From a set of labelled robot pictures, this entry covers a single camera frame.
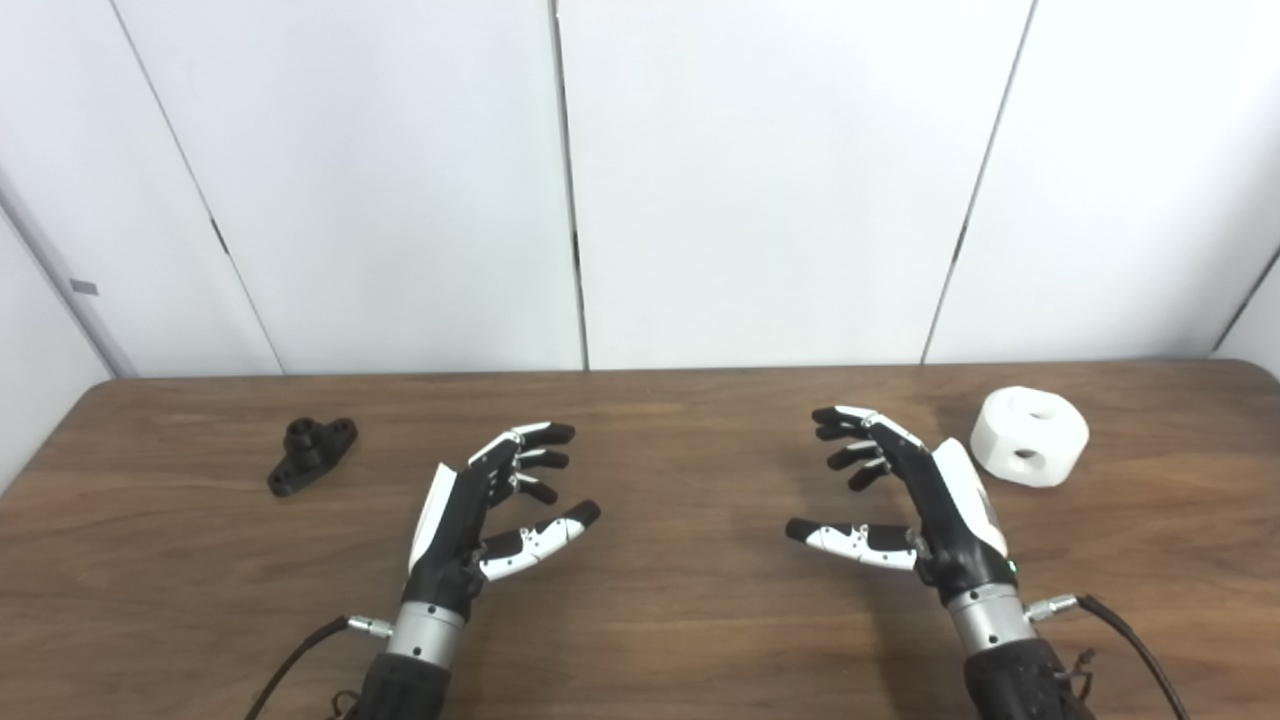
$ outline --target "robotic hand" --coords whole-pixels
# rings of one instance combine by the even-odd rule
[[[584,501],[558,518],[531,528],[481,539],[488,510],[522,493],[545,505],[550,489],[524,470],[564,468],[568,456],[547,445],[573,439],[573,428],[538,423],[503,432],[467,460],[461,473],[440,465],[426,496],[410,553],[410,574],[394,626],[351,618],[351,626],[388,637],[387,650],[369,673],[356,706],[356,720],[433,720],[444,705],[449,666],[471,616],[471,600],[486,580],[532,568],[582,534],[600,516]]]
[[[856,441],[827,460],[833,470],[863,464],[850,489],[861,492],[888,474],[902,479],[920,532],[794,519],[787,537],[868,565],[915,570],[936,588],[968,652],[965,684],[983,720],[1092,720],[1071,691],[1071,674],[1032,626],[1074,607],[1076,598],[1023,606],[1005,536],[964,446],[952,438],[929,452],[919,438],[863,407],[823,407],[813,419],[820,439]]]

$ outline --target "white cylindrical object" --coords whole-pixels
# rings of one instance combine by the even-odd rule
[[[982,404],[969,447],[1002,480],[1052,487],[1066,479],[1088,442],[1084,415],[1065,397],[1006,387]]]

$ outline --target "black bracket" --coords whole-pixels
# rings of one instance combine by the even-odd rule
[[[338,418],[321,425],[311,418],[298,418],[284,429],[284,460],[266,477],[266,487],[276,497],[288,497],[333,470],[356,442],[356,423]]]

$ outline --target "white wall panel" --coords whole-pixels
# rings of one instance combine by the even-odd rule
[[[1041,0],[928,360],[1207,355],[1280,243],[1277,27]]]
[[[562,0],[591,366],[919,361],[1028,6]]]
[[[541,0],[119,0],[289,373],[581,368]]]
[[[1248,360],[1280,378],[1280,272],[1275,268],[1249,299],[1215,356]]]
[[[279,373],[105,0],[0,0],[0,206],[125,375]]]
[[[106,368],[0,213],[0,492]]]

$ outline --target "black fingertip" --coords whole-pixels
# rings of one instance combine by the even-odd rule
[[[536,445],[564,445],[573,439],[577,430],[573,425],[566,425],[564,423],[548,423],[545,428],[534,433],[531,438]]]
[[[879,465],[863,466],[863,469],[854,473],[852,478],[849,478],[849,489],[854,492],[863,492],[864,489],[872,487],[872,483],[883,478],[888,474],[888,468],[881,462]]]
[[[541,502],[543,505],[556,505],[559,500],[559,493],[547,487],[544,483],[524,483],[520,486],[520,492],[527,495],[538,502]]]
[[[822,425],[838,425],[847,420],[845,414],[835,407],[819,407],[813,411],[813,421]]]
[[[873,460],[879,456],[879,447],[865,445],[863,447],[841,447],[827,459],[827,466],[832,470],[844,470],[855,462]]]
[[[556,452],[554,450],[544,450],[536,455],[530,455],[529,457],[520,459],[521,468],[552,468],[556,470],[562,470],[568,468],[568,455],[563,452]]]
[[[808,542],[809,536],[817,533],[819,529],[822,529],[820,523],[805,520],[804,518],[792,518],[787,521],[786,533],[794,541]]]
[[[582,523],[584,528],[591,527],[591,523],[600,519],[600,506],[590,500],[584,500],[564,514],[567,520],[577,520]]]
[[[849,429],[841,425],[818,425],[813,429],[813,434],[818,436],[818,439],[840,439],[849,437]]]

